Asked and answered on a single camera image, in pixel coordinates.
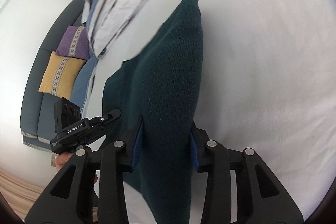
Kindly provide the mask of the person's left hand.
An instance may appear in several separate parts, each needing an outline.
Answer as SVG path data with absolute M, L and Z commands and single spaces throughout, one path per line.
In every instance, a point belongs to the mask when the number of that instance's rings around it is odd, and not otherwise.
M 90 147 L 85 147 L 85 150 L 87 152 L 92 152 L 92 149 Z M 55 159 L 55 165 L 56 165 L 57 171 L 60 171 L 73 155 L 74 153 L 72 152 L 64 152 L 58 155 Z M 97 180 L 98 180 L 97 173 L 94 173 L 94 184 L 96 184 Z

